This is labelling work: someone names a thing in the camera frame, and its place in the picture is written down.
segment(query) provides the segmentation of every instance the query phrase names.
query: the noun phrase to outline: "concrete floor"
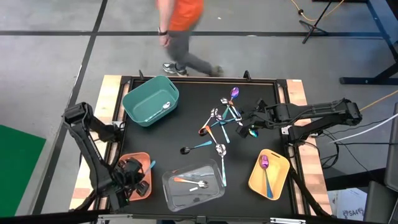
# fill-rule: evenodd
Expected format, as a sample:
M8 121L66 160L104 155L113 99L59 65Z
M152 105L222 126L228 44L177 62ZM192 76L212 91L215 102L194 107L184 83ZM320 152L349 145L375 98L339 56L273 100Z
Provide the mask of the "concrete floor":
M381 22L398 40L398 22L387 3L371 0ZM297 0L308 17L321 13L325 3ZM294 5L289 0L205 0L205 14L199 31L303 32ZM92 30L101 0L3 0L0 2L0 30ZM109 0L100 31L156 30L158 15L154 1ZM344 3L318 25L330 32L378 32L365 4ZM6 126L47 139L43 153L20 204L18 215L31 212L32 201L49 158L61 114L70 96L89 37L0 36L0 122ZM190 49L211 63L220 64L227 77L241 77L249 70L254 78L303 80L308 103L333 101L342 97L359 107L387 95L396 86L343 86L339 77L372 77L394 63L386 42L379 38L301 37L193 37ZM163 74L168 61L157 37L97 37L78 95L95 107L103 75ZM190 71L191 75L200 75ZM363 111L367 124L392 114L398 95ZM353 141L385 142L391 124ZM330 131L345 129L338 126ZM356 133L336 134L342 137ZM317 140L322 157L334 153L327 138ZM350 146L367 169L384 167L387 146ZM67 135L50 186L43 212L68 209L78 172L74 141ZM364 171L344 149L334 168L344 174Z

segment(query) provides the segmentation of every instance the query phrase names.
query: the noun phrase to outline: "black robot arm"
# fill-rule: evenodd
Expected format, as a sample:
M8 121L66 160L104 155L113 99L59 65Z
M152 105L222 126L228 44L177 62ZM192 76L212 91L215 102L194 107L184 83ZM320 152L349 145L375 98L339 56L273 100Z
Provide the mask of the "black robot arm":
M117 211L128 204L129 196L144 177L142 164L130 158L114 167L107 164L96 147L90 130L98 133L99 140L118 142L122 132L116 125L105 125L95 116L87 103L80 103L65 110L63 123L75 139L81 154L90 168L93 192L77 210L87 210L96 197L109 197L112 209Z
M320 103L315 105L297 106L292 103L281 103L267 106L264 100L257 102L256 108L251 111L242 111L244 118L242 126L237 132L246 137L250 129L259 128L283 128L291 126L289 131L289 143L298 144L306 140L310 134L321 133L324 129L337 124L354 126L362 120L362 115L356 103L347 99ZM305 126L294 126L300 119L320 118Z

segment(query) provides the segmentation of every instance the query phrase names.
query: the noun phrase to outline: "purple spoon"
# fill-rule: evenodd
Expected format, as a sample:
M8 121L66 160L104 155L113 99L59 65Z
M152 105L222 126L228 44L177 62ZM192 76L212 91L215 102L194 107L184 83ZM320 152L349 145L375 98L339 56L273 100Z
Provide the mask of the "purple spoon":
M266 173L267 197L273 198L274 196L272 194L271 186L269 184L268 175L267 175L267 168L269 166L269 161L268 161L268 157L266 155L262 155L261 156L260 166L261 166L262 169L264 169L264 172Z

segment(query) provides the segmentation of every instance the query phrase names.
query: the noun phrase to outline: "gray pants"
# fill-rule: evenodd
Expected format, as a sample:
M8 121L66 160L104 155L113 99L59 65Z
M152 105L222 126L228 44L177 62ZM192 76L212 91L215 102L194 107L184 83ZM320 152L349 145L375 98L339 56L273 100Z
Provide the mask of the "gray pants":
M211 75L210 63L189 53L189 39L195 26L187 31L169 31L170 43L167 46L167 53L175 61L177 69L183 70L188 66L198 72Z

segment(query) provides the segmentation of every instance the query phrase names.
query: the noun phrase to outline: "black tabletop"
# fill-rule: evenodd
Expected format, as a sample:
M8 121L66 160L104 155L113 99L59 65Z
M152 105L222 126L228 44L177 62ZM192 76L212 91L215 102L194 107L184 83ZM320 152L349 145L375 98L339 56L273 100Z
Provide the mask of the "black tabletop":
M134 86L142 82L134 81ZM209 118L210 110L220 104L220 98L229 98L232 87L239 87L239 96L234 100L236 106L255 105L259 98L267 104L276 104L274 85L247 85L227 83L174 83L180 92L178 106L168 115L143 128L130 118L126 121L123 154L147 152L156 165L152 170L152 193L145 200L132 202L124 212L148 215L204 215L207 217L284 217L291 215L292 199L289 186L285 182L280 199L271 201L253 192L248 180L258 154L263 149L271 149L284 155L280 130L259 130L259 138L241 138L235 129L237 124L225 126L231 143L227 144L222 129L215 126L213 134L219 143L225 144L225 169L227 186L225 194L203 204L171 212L162 188L162 176L166 171L180 169L189 164L214 159L221 170L221 158L214 145L202 147L188 155L181 155L183 146L196 146L211 140L209 135L200 137L198 130Z

